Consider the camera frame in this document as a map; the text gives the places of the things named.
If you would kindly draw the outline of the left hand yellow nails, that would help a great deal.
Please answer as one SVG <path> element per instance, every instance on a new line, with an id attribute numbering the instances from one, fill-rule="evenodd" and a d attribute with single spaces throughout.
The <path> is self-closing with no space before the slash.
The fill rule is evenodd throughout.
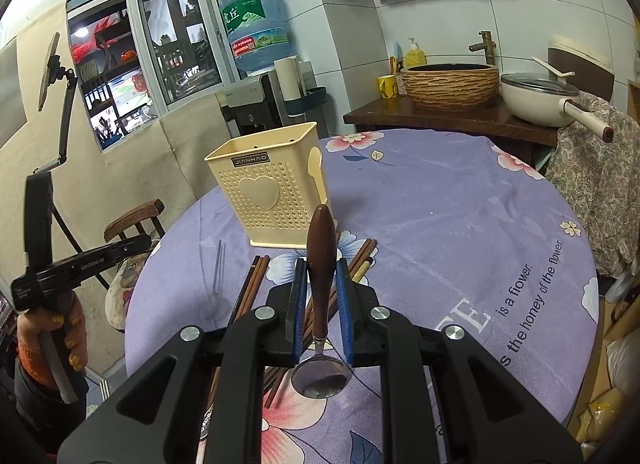
<path id="1" fill-rule="evenodd" d="M 18 360 L 29 377 L 36 383 L 58 390 L 46 347 L 55 348 L 55 340 L 64 340 L 63 356 L 70 368 L 81 373 L 88 363 L 85 314 L 76 295 L 68 314 L 51 312 L 43 308 L 30 309 L 17 319 Z"/>

